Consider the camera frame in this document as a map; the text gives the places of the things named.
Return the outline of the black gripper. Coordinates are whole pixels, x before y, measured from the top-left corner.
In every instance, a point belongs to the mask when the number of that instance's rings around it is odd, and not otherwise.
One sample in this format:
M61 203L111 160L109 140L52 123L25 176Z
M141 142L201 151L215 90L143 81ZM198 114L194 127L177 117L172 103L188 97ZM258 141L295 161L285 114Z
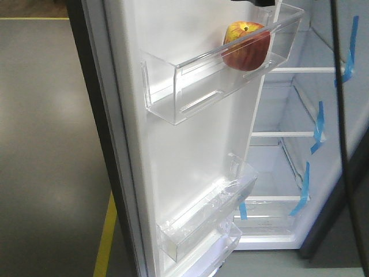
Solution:
M276 1L275 0L231 0L234 2L241 2L246 1L249 3L252 3L254 6L275 6Z

